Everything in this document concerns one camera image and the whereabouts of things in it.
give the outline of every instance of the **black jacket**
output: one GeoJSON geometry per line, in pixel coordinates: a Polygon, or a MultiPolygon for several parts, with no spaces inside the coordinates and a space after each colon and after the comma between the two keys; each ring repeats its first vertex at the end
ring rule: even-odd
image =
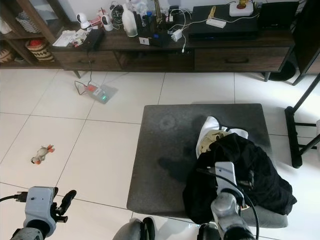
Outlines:
{"type": "Polygon", "coordinates": [[[237,184],[254,205],[281,215],[291,212],[297,202],[292,195],[292,187],[278,175],[270,158],[260,147],[233,133],[212,143],[210,149],[200,155],[183,191],[185,211],[192,221],[204,224],[213,219],[211,203],[217,197],[216,178],[196,169],[214,167],[215,162],[234,163],[237,184]],[[241,181],[251,182],[253,186],[242,185],[241,181]]]}

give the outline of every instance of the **wall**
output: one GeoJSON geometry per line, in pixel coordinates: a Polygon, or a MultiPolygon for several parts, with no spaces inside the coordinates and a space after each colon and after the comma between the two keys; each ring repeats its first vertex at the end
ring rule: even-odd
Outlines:
{"type": "MultiPolygon", "coordinates": [[[[168,8],[170,5],[179,5],[182,9],[192,10],[194,6],[219,5],[226,4],[232,0],[159,0],[161,8],[168,8]]],[[[287,2],[297,0],[257,0],[257,2],[287,2]]],[[[96,17],[99,8],[109,10],[111,0],[59,0],[71,21],[76,21],[76,14],[84,13],[88,19],[96,17]]],[[[125,3],[125,0],[118,0],[119,4],[125,3]]]]}

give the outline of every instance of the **woven basket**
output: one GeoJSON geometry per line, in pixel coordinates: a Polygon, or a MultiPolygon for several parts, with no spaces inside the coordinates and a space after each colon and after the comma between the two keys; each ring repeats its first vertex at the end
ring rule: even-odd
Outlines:
{"type": "Polygon", "coordinates": [[[0,63],[9,63],[15,59],[15,51],[9,47],[4,46],[0,49],[0,63]]]}
{"type": "Polygon", "coordinates": [[[15,19],[22,25],[24,30],[29,33],[37,34],[41,32],[37,25],[31,21],[25,11],[20,12],[15,19]]]}
{"type": "Polygon", "coordinates": [[[30,41],[25,43],[25,47],[38,59],[40,62],[54,62],[54,57],[48,51],[48,43],[44,42],[37,46],[30,46],[30,41]]]}

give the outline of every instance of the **charger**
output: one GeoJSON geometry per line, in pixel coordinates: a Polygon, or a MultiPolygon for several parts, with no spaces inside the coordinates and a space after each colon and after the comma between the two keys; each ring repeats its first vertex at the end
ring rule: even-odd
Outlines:
{"type": "Polygon", "coordinates": [[[175,31],[174,33],[172,33],[171,35],[171,39],[175,42],[178,42],[178,40],[182,38],[182,30],[178,29],[177,31],[175,31]]]}

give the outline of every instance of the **small plush toy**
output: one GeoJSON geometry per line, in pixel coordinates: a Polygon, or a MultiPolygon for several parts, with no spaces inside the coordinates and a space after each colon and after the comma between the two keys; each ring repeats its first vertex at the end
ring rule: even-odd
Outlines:
{"type": "Polygon", "coordinates": [[[36,156],[31,158],[31,162],[39,165],[45,160],[48,153],[53,153],[55,151],[55,148],[53,147],[53,145],[49,145],[48,147],[41,146],[41,148],[36,152],[36,156]]]}

